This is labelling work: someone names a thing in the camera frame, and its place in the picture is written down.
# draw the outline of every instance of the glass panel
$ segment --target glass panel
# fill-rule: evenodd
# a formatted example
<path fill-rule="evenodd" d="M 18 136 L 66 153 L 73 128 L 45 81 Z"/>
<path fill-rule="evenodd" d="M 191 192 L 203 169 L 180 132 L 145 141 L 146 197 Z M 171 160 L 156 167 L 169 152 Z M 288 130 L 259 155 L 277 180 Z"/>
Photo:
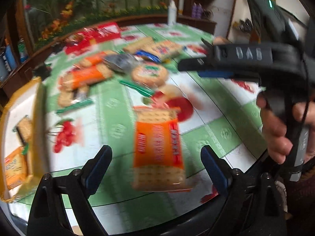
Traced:
<path fill-rule="evenodd" d="M 84 26 L 112 18 L 167 12 L 169 0 L 24 0 L 35 49 Z"/>

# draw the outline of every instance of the wall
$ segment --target wall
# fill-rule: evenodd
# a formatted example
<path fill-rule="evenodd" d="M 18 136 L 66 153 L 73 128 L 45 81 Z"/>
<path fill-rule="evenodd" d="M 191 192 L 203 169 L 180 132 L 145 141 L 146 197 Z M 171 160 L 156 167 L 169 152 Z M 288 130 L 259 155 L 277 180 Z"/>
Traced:
<path fill-rule="evenodd" d="M 207 9 L 212 10 L 212 20 L 217 22 L 215 27 L 216 36 L 226 36 L 232 15 L 234 0 L 214 0 Z"/>
<path fill-rule="evenodd" d="M 291 12 L 300 21 L 302 21 L 305 25 L 308 26 L 308 21 L 310 17 L 299 0 L 276 0 L 276 3 L 279 6 L 285 8 L 287 11 Z M 299 37 L 301 38 L 301 40 L 304 41 L 307 29 L 302 27 L 294 20 L 292 20 L 292 23 L 296 28 L 297 32 L 299 33 Z"/>

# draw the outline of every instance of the white bottle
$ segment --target white bottle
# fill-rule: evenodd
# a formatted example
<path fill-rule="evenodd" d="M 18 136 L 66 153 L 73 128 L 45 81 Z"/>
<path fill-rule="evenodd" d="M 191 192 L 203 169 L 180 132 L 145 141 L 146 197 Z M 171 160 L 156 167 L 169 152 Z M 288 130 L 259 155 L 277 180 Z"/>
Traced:
<path fill-rule="evenodd" d="M 167 15 L 167 24 L 169 26 L 174 26 L 176 24 L 176 18 L 177 18 L 177 8 L 175 5 L 175 2 L 171 0 L 171 3 L 169 5 L 168 15 Z"/>

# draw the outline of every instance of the table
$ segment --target table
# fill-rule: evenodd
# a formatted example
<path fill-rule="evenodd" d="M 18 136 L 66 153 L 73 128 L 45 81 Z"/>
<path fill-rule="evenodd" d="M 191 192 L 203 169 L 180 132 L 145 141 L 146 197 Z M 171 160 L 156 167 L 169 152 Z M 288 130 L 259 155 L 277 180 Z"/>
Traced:
<path fill-rule="evenodd" d="M 81 56 L 67 56 L 60 52 L 50 56 L 51 76 L 44 81 L 47 87 L 46 124 L 47 145 L 53 176 L 69 174 L 93 158 L 103 144 L 111 146 L 113 160 L 96 194 L 89 202 L 100 222 L 109 234 L 141 230 L 170 221 L 202 205 L 213 192 L 212 182 L 200 160 L 202 146 L 209 144 L 216 154 L 223 157 L 231 167 L 248 170 L 266 149 L 261 135 L 261 119 L 255 99 L 260 91 L 252 83 L 243 84 L 225 79 L 203 79 L 196 72 L 177 71 L 182 58 L 202 56 L 200 38 L 211 42 L 213 36 L 190 26 L 177 24 L 169 28 L 165 24 L 129 26 L 122 29 L 122 38 L 94 45 Z M 94 104 L 56 115 L 58 77 L 83 57 L 101 50 L 121 49 L 127 43 L 144 36 L 156 41 L 169 39 L 185 45 L 182 54 L 163 64 L 170 72 L 167 83 L 183 90 L 193 90 L 202 101 L 203 110 L 194 110 L 193 116 L 179 123 L 182 150 L 188 181 L 194 186 L 190 192 L 148 193 L 131 187 L 133 160 L 132 107 L 143 105 L 142 96 L 118 83 L 119 75 L 95 84 L 90 88 Z M 81 134 L 81 141 L 53 152 L 54 125 L 66 118 Z M 33 195 L 10 204 L 10 210 L 18 217 L 28 220 Z M 70 224 L 77 225 L 69 199 L 64 196 Z"/>

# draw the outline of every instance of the purple bottle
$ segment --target purple bottle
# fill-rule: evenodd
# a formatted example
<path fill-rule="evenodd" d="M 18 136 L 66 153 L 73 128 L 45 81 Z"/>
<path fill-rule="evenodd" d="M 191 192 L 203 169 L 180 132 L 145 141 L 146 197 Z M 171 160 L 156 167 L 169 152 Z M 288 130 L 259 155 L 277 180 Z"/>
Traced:
<path fill-rule="evenodd" d="M 192 9 L 192 18 L 195 18 L 197 16 L 197 10 L 198 10 L 198 6 L 196 3 L 194 3 L 193 9 Z"/>
<path fill-rule="evenodd" d="M 201 4 L 199 4 L 197 8 L 196 18 L 201 19 L 201 15 L 203 14 L 203 12 L 204 12 L 204 9 L 202 8 Z"/>

